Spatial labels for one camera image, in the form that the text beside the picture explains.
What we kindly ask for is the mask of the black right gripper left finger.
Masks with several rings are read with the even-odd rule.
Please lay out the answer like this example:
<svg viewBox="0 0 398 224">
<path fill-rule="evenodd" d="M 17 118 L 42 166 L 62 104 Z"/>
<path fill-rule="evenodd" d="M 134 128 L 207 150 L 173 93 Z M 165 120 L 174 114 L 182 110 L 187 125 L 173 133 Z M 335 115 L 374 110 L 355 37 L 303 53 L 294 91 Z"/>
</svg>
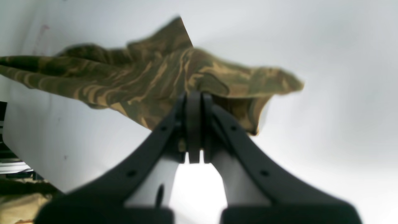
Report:
<svg viewBox="0 0 398 224">
<path fill-rule="evenodd" d="M 185 93 L 171 113 L 116 167 L 48 203 L 36 224 L 174 224 L 168 208 L 175 173 L 200 162 L 202 96 Z"/>
</svg>

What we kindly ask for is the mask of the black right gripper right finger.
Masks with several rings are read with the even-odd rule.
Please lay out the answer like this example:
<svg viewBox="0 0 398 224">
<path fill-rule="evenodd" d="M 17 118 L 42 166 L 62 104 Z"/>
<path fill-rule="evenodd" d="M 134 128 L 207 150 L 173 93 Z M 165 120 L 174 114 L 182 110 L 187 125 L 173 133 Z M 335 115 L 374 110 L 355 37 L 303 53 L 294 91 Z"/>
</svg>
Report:
<svg viewBox="0 0 398 224">
<path fill-rule="evenodd" d="M 293 176 L 266 156 L 237 121 L 201 95 L 204 162 L 223 179 L 221 224 L 361 224 L 357 210 Z"/>
</svg>

